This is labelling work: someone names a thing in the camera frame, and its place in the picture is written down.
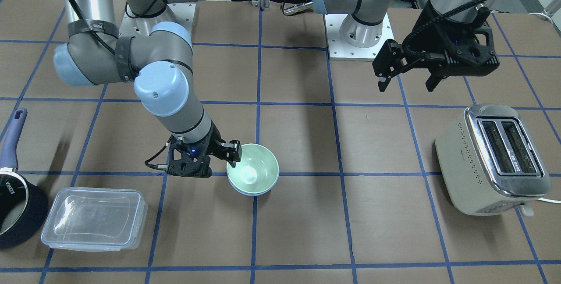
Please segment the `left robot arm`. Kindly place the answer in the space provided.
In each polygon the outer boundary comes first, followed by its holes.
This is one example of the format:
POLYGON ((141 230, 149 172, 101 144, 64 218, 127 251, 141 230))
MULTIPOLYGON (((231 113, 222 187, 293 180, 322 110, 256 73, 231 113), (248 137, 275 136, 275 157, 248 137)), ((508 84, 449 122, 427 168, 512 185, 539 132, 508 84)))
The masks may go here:
POLYGON ((338 39, 370 53, 377 86, 415 68, 429 71, 425 86, 432 92, 451 77, 484 77, 500 66, 493 31, 488 25, 495 0, 426 0, 410 23, 408 34, 386 37, 399 24, 391 16, 396 0, 312 0, 316 13, 341 15, 338 39))

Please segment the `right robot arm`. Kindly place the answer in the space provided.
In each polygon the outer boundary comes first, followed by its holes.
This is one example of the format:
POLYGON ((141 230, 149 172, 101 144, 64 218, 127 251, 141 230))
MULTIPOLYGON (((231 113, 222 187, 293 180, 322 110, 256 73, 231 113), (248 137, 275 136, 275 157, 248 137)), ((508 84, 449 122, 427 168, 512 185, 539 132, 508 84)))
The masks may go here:
POLYGON ((53 61, 68 85, 132 83, 140 102, 171 133, 164 145, 167 162, 148 168, 166 174, 209 178, 210 157, 235 167, 238 140, 226 142, 194 90, 194 49, 190 31, 171 10, 173 4, 203 0, 126 0, 129 20, 138 32, 127 35, 116 25, 113 0, 66 0, 68 42, 53 61))

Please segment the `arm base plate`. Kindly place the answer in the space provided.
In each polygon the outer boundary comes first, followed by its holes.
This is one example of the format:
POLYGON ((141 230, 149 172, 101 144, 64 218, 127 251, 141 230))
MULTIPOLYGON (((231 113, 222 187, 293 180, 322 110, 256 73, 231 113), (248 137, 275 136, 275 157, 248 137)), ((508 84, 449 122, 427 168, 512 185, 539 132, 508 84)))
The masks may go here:
POLYGON ((383 43, 394 39, 387 13, 374 26, 360 24, 350 14, 327 14, 324 23, 331 60, 373 61, 383 43))
POLYGON ((144 49, 183 48, 193 49, 192 28, 195 19, 195 3, 167 4, 162 13, 142 18, 132 12, 126 3, 124 15, 115 41, 116 49, 124 49, 125 43, 144 49))

